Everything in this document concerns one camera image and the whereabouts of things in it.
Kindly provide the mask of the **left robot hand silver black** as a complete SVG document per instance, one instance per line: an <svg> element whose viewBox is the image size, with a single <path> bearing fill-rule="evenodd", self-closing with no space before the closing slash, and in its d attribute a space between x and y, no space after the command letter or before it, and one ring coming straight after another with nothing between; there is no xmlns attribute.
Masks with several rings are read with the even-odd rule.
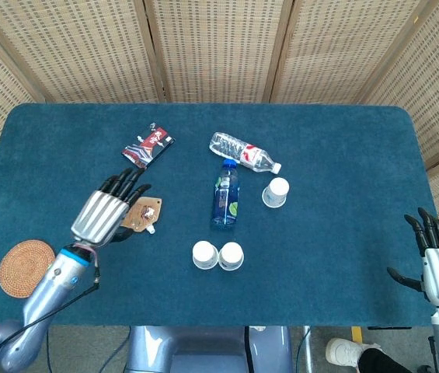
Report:
<svg viewBox="0 0 439 373"><path fill-rule="evenodd" d="M121 224L137 200L152 187L135 186L144 172L127 168L110 176L90 195L71 226L77 242L99 248L131 237L132 231Z"/></svg>

